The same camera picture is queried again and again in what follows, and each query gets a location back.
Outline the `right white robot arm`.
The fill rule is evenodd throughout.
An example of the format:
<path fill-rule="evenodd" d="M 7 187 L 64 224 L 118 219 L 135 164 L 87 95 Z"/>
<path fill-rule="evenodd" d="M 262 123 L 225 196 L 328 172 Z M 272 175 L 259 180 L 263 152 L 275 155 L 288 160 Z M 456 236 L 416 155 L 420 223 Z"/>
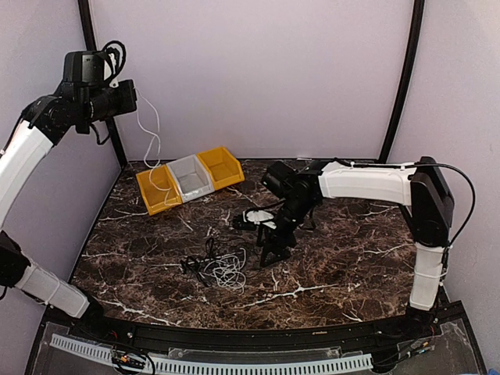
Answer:
<path fill-rule="evenodd" d="M 278 259 L 295 246 L 295 229 L 325 198 L 359 198 L 399 205 L 416 246 L 416 264 L 409 305 L 413 310 L 398 323 L 404 338 L 417 338 L 429 325 L 444 276 L 445 252 L 450 247 L 454 198 L 431 157 L 418 163 L 377 165 L 340 159 L 315 161 L 297 171 L 282 162 L 271 165 L 262 184 L 281 200 L 280 209 L 248 209 L 243 219 L 259 228 L 261 262 Z"/>

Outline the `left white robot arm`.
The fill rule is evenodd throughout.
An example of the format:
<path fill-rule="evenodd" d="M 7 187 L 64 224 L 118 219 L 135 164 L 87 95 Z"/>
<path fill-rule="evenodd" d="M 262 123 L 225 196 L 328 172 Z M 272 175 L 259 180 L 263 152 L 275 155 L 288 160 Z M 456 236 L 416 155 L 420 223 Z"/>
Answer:
<path fill-rule="evenodd" d="M 70 129 L 97 134 L 95 122 L 136 111 L 134 82 L 118 79 L 126 57 L 119 41 L 98 51 L 68 53 L 55 93 L 37 98 L 21 112 L 1 150 L 3 220 L 41 160 Z M 110 334 L 109 321 L 101 317 L 103 308 L 94 298 L 24 255 L 5 231 L 1 232 L 1 285 L 80 320 L 81 330 L 94 341 Z"/>

